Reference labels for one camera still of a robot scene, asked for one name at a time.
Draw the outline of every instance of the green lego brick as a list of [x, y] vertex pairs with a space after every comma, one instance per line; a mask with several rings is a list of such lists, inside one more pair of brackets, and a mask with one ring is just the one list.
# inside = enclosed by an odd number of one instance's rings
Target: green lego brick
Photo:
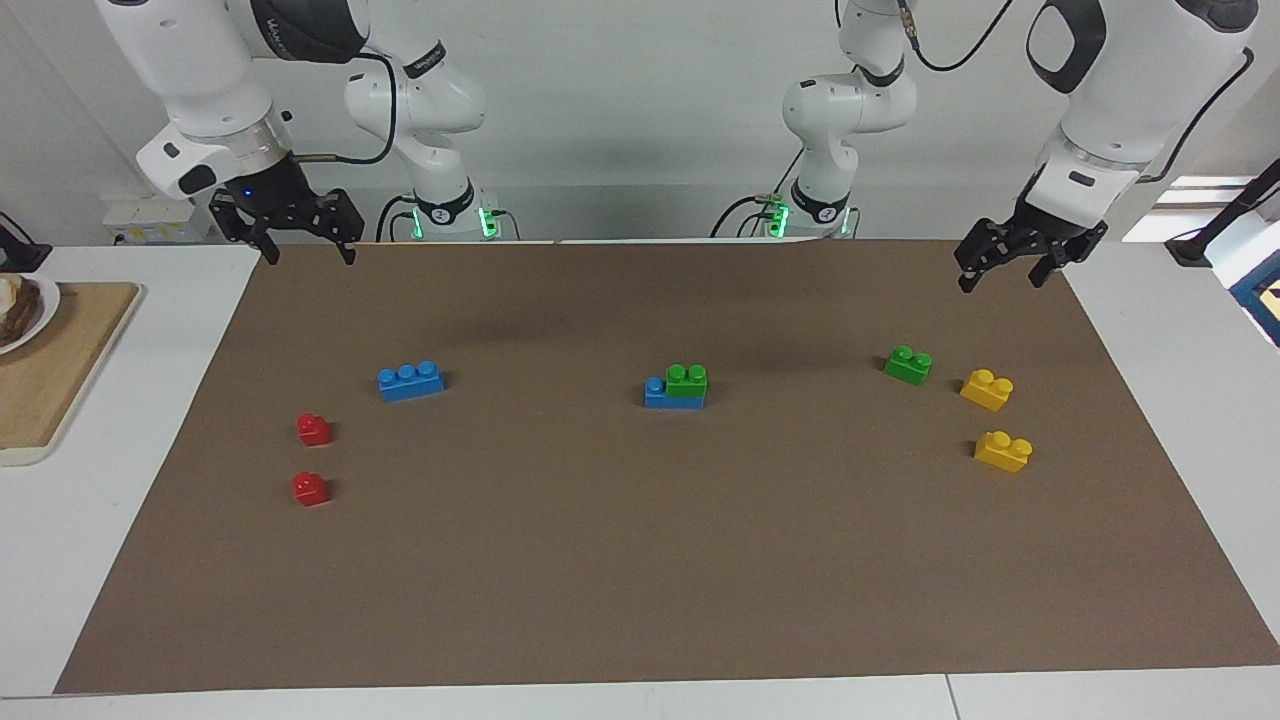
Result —
[[667, 368], [667, 397], [707, 397], [707, 368], [684, 365]]
[[886, 375], [914, 386], [924, 383], [932, 369], [933, 357], [929, 357], [924, 352], [916, 352], [905, 345], [897, 346], [893, 350], [893, 355], [890, 356], [888, 363], [884, 363]]

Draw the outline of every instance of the blue lego brick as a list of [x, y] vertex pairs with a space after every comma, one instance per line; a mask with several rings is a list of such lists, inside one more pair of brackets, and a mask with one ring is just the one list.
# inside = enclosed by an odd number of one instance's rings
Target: blue lego brick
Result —
[[644, 384], [644, 406], [650, 410], [701, 410], [704, 397], [667, 397], [667, 383], [662, 378], [649, 378]]
[[424, 360], [416, 368], [402, 365], [399, 370], [387, 368], [378, 373], [378, 392], [387, 402], [399, 402], [444, 392], [444, 377], [435, 363]]

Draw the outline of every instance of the wooden cutting board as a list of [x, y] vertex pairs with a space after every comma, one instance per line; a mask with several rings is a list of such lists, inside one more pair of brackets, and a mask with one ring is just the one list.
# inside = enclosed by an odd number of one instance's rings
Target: wooden cutting board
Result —
[[52, 451], [142, 295], [134, 283], [58, 287], [49, 325], [0, 356], [0, 466], [31, 465]]

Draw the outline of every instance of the white table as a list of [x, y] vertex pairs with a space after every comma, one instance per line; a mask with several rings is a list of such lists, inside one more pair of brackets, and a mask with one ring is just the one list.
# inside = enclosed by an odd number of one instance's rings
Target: white table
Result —
[[[242, 247], [127, 247], [60, 249], [46, 265], [58, 281], [134, 281], [147, 292], [54, 455], [0, 470], [0, 720], [1280, 717], [1280, 667], [42, 697], [255, 261]], [[1068, 277], [1272, 633], [1280, 630], [1280, 443], [1274, 424], [1261, 421], [1280, 407], [1280, 354], [1211, 273], [1176, 268], [1160, 246], [1102, 245]]]

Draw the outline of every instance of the yellow lego brick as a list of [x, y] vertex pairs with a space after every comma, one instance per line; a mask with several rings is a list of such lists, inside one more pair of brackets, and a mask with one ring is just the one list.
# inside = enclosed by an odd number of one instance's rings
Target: yellow lego brick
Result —
[[960, 388], [960, 397], [977, 402], [992, 413], [998, 413], [1009, 402], [1009, 396], [1012, 392], [1012, 380], [997, 378], [995, 373], [984, 368], [969, 374], [969, 379]]
[[1009, 437], [1009, 433], [996, 430], [982, 436], [982, 439], [978, 441], [978, 450], [973, 456], [987, 465], [1000, 468], [1007, 473], [1016, 473], [1027, 466], [1033, 450], [1032, 443], [1025, 439], [1014, 439]]

